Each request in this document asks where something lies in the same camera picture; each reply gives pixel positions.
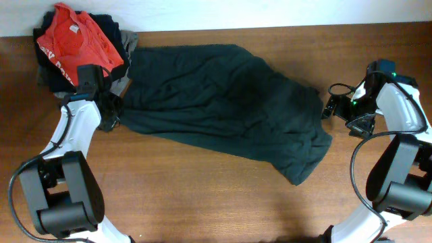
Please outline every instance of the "dark green shirt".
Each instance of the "dark green shirt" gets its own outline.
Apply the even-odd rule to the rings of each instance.
[[[330,147],[317,91],[236,45],[137,49],[129,78],[133,131],[268,161],[295,185]]]

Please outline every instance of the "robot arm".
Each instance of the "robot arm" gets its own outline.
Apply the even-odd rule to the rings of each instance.
[[[387,60],[371,63],[367,77],[352,90],[353,97],[332,95],[323,112],[323,118],[333,112],[346,120],[352,136],[372,138],[376,113],[384,115],[389,131],[399,131],[388,133],[392,134],[391,143],[367,180],[367,203],[386,221],[384,231],[432,214],[431,126],[421,108],[415,80],[398,76],[394,68]],[[388,78],[396,83],[386,82]],[[412,166],[419,166],[426,175],[410,174]],[[361,205],[347,220],[331,226],[323,241],[371,242],[382,227],[381,219]]]
[[[40,234],[65,241],[132,241],[106,218],[101,189],[86,161],[94,131],[112,129],[121,107],[119,98],[107,92],[109,85],[103,84],[102,77],[99,66],[78,68],[77,93],[62,101],[61,118],[51,142],[41,152],[44,156],[20,174],[32,221]],[[67,191],[50,193],[49,189],[62,183],[67,184]]]

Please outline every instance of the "white wall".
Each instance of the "white wall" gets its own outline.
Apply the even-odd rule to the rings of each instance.
[[[31,35],[60,0],[0,0],[0,36]],[[432,20],[432,0],[64,0],[121,29],[208,30]]]

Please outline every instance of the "wooden surface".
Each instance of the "wooden surface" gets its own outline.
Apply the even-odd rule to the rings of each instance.
[[[357,84],[378,58],[414,76],[432,116],[432,23],[309,26],[248,30],[140,33],[140,46],[234,43],[264,58],[275,70],[321,91],[334,82]],[[31,242],[13,223],[6,187],[12,171],[48,143],[60,113],[56,98],[36,86],[31,38],[0,38],[0,236]],[[384,129],[377,121],[377,131]],[[258,242],[280,236],[316,236],[344,220],[360,202],[348,173],[359,142],[340,119],[324,121],[333,144],[300,186],[269,163],[251,161],[143,136],[122,126],[95,132],[88,163],[105,198],[106,215],[137,242]],[[362,192],[388,138],[366,144],[356,177]],[[32,231],[20,184],[16,208]],[[419,217],[385,234],[402,242],[432,241],[432,219]]]

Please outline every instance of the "clothing pile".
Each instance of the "clothing pile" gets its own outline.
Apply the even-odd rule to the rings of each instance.
[[[74,11],[57,3],[55,12],[47,12],[42,26],[33,30],[33,38],[38,84],[48,85],[56,97],[75,92],[79,65],[96,64],[110,71],[115,95],[120,95],[129,82],[130,55],[138,35],[121,31],[109,15]]]
[[[38,78],[62,97],[78,85],[77,66],[101,65],[116,95],[133,80],[116,117],[129,129],[270,162],[295,185],[325,156],[331,136],[314,88],[235,45],[135,49],[137,42],[111,16],[58,3],[34,29]]]

